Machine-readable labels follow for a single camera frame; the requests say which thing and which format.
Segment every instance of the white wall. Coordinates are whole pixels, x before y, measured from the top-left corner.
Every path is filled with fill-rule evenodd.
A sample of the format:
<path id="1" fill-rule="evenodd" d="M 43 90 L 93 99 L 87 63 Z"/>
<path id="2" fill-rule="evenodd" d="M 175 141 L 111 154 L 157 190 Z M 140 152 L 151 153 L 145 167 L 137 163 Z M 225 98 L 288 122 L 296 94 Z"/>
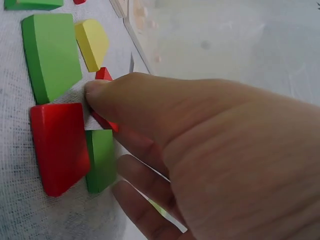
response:
<path id="1" fill-rule="evenodd" d="M 160 24 L 156 34 L 162 57 L 156 69 L 175 78 L 252 82 L 247 78 L 260 68 L 257 62 L 265 68 L 261 71 L 276 69 L 270 64 L 278 63 L 279 56 L 268 53 L 277 54 L 277 48 L 287 46 L 283 41 L 275 46 L 274 38 L 287 39 L 290 34 L 283 29 L 320 29 L 320 11 L 312 0 L 157 0 L 156 6 L 153 15 Z M 290 41 L 288 54 L 301 46 Z M 263 58 L 257 49 L 265 51 Z"/>

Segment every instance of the fingernail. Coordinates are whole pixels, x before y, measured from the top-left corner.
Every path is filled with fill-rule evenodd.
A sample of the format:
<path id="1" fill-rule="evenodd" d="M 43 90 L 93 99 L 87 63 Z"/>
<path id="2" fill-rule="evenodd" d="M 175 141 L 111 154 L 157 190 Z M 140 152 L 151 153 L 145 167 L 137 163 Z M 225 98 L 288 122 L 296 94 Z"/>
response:
<path id="1" fill-rule="evenodd" d="M 89 81 L 84 86 L 85 93 L 90 94 L 91 96 L 99 95 L 100 91 L 108 83 L 109 81 L 106 81 L 106 80 Z"/>

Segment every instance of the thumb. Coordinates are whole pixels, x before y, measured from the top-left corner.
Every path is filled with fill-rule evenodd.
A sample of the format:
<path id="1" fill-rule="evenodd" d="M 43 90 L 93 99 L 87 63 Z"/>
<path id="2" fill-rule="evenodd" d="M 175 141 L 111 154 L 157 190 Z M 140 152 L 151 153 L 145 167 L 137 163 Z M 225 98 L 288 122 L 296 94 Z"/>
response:
<path id="1" fill-rule="evenodd" d="M 235 94 L 239 85 L 223 80 L 178 80 L 131 73 L 112 82 L 88 82 L 85 96 L 99 115 L 131 127 L 164 149 L 234 101 L 244 100 L 246 95 Z"/>

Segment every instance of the green wooden block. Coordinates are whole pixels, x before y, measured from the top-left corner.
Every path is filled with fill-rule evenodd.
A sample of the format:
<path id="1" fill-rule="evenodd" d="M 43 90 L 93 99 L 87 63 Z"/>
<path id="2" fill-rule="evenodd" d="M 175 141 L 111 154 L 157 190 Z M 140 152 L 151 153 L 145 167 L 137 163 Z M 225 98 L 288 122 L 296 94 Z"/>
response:
<path id="1" fill-rule="evenodd" d="M 50 103 L 82 79 L 73 16 L 35 14 L 21 25 L 35 100 Z"/>
<path id="2" fill-rule="evenodd" d="M 63 5 L 64 0 L 4 0 L 7 10 L 52 10 Z"/>
<path id="3" fill-rule="evenodd" d="M 97 194 L 117 178 L 113 134 L 112 130 L 89 130 L 85 135 L 91 166 L 86 184 L 89 193 Z"/>

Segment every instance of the hand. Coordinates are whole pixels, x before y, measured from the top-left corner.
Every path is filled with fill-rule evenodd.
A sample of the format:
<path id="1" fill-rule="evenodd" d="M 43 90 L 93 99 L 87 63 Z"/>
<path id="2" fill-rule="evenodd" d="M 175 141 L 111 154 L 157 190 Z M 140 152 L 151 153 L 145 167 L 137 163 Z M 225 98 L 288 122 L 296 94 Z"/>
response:
<path id="1" fill-rule="evenodd" d="M 86 98 L 136 157 L 122 156 L 119 173 L 189 229 L 121 181 L 114 195 L 148 239 L 320 237 L 318 107 L 227 80 L 139 73 L 90 82 Z"/>

